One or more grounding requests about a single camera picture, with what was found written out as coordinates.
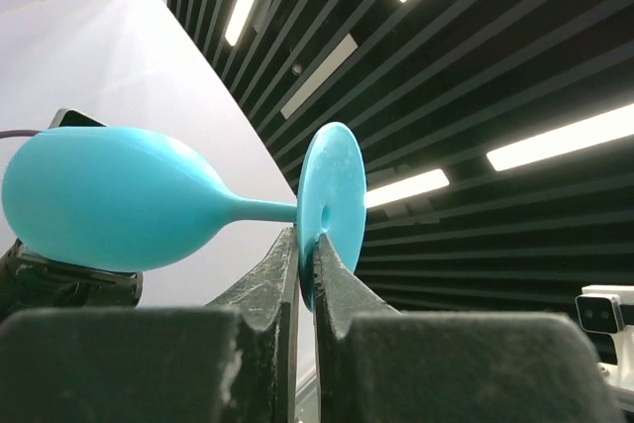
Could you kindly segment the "blue wine glass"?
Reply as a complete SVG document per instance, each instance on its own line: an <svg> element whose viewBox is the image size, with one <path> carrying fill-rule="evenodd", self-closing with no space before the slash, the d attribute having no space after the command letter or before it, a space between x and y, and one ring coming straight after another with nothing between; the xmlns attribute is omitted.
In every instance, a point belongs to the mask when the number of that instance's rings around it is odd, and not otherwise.
<svg viewBox="0 0 634 423"><path fill-rule="evenodd" d="M15 152L1 181L4 216L27 248L109 271L175 264L237 221L292 223L307 307L314 304L312 261L321 236L348 270L356 268L366 194L360 146L339 122L311 140L291 204L240 196L191 147L127 127L42 131Z"/></svg>

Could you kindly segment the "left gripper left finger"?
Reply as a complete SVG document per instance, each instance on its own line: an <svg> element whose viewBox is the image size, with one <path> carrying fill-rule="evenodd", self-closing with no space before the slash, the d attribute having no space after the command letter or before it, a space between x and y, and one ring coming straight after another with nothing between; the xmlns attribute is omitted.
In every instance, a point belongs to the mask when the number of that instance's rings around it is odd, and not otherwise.
<svg viewBox="0 0 634 423"><path fill-rule="evenodd" d="M19 312L1 327L5 422L289 422L293 228L203 307Z"/></svg>

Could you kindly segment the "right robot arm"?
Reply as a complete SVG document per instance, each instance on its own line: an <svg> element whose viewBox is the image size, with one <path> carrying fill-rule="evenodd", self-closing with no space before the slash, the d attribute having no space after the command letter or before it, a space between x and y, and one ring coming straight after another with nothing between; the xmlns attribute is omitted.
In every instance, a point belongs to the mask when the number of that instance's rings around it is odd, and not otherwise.
<svg viewBox="0 0 634 423"><path fill-rule="evenodd" d="M114 272L48 260L16 240L1 258L1 319L38 308L136 307L140 272Z"/></svg>

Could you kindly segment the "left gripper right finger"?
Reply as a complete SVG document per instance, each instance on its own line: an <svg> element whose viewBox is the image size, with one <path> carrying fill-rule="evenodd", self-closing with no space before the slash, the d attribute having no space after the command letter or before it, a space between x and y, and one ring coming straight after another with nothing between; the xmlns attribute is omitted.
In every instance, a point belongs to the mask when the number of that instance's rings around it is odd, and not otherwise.
<svg viewBox="0 0 634 423"><path fill-rule="evenodd" d="M552 313L400 312L313 252L324 422L620 422L593 345Z"/></svg>

